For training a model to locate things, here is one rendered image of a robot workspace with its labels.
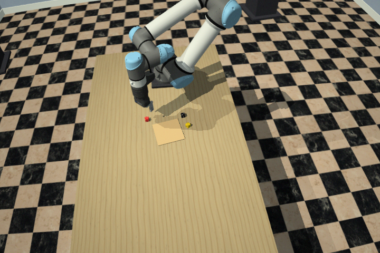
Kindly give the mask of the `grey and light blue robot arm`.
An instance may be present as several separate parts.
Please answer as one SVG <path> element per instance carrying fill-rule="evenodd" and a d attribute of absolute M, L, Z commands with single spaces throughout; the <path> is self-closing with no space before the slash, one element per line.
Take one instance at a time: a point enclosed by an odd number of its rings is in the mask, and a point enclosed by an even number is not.
<path fill-rule="evenodd" d="M 171 45 L 156 46 L 153 43 L 154 39 L 192 12 L 205 7 L 208 9 L 206 21 L 181 57 L 175 55 Z M 129 38 L 140 53 L 130 52 L 125 57 L 129 79 L 140 81 L 145 77 L 145 71 L 154 67 L 153 73 L 159 83 L 170 83 L 176 89 L 186 87 L 194 79 L 195 64 L 219 32 L 232 28 L 241 14 L 241 6 L 236 0 L 181 0 L 143 28 L 132 28 Z"/>

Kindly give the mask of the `tan flat mat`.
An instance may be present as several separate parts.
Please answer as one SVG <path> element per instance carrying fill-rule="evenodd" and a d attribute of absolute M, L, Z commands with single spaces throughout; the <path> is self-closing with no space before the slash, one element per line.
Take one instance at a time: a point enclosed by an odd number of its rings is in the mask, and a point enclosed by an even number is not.
<path fill-rule="evenodd" d="M 153 124 L 158 146 L 184 140 L 184 134 L 178 119 Z"/>

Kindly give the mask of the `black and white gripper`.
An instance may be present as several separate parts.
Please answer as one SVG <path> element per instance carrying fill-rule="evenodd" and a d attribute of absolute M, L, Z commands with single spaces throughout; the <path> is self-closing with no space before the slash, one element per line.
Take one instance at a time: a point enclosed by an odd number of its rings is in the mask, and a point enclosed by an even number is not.
<path fill-rule="evenodd" d="M 148 96 L 148 87 L 147 85 L 151 83 L 155 78 L 155 74 L 149 69 L 145 71 L 145 77 L 142 81 L 130 81 L 132 94 L 134 96 L 134 100 L 137 104 L 141 105 L 143 108 L 150 109 L 150 112 L 154 110 L 153 101 L 150 101 Z"/>

